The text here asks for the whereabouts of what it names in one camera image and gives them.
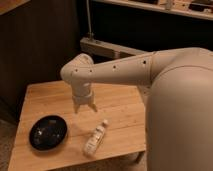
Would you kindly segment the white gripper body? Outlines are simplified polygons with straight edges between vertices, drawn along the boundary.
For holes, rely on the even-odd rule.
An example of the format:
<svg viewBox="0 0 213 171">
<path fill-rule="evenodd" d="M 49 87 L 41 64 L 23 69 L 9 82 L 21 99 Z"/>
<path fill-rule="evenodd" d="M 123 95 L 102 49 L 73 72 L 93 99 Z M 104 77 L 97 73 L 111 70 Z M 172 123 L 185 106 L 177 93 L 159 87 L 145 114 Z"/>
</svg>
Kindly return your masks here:
<svg viewBox="0 0 213 171">
<path fill-rule="evenodd" d="M 91 105 L 94 93 L 90 83 L 78 83 L 72 86 L 72 99 L 75 105 Z"/>
</svg>

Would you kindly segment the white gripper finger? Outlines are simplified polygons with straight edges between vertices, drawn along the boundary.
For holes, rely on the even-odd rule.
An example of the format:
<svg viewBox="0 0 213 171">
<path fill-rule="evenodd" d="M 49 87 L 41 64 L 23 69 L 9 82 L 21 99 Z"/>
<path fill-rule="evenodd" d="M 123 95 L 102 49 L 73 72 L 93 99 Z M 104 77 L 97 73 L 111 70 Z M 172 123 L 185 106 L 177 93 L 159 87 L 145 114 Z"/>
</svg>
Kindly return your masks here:
<svg viewBox="0 0 213 171">
<path fill-rule="evenodd" d="M 89 103 L 89 107 L 92 108 L 95 112 L 97 112 L 97 107 L 94 103 Z"/>
<path fill-rule="evenodd" d="M 80 105 L 74 104 L 73 107 L 74 107 L 74 112 L 75 112 L 75 113 L 78 113 L 78 110 L 79 110 L 79 108 L 80 108 Z"/>
</svg>

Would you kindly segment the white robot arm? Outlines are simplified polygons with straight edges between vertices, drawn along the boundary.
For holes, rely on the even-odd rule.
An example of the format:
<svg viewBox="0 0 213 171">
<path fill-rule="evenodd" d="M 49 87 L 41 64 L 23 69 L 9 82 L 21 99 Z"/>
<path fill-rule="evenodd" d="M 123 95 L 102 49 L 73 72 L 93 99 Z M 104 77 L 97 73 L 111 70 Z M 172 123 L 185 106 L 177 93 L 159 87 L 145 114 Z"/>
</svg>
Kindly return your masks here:
<svg viewBox="0 0 213 171">
<path fill-rule="evenodd" d="M 147 87 L 147 171 L 213 171 L 212 51 L 161 50 L 99 64 L 80 54 L 60 75 L 76 106 L 93 102 L 93 83 Z"/>
</svg>

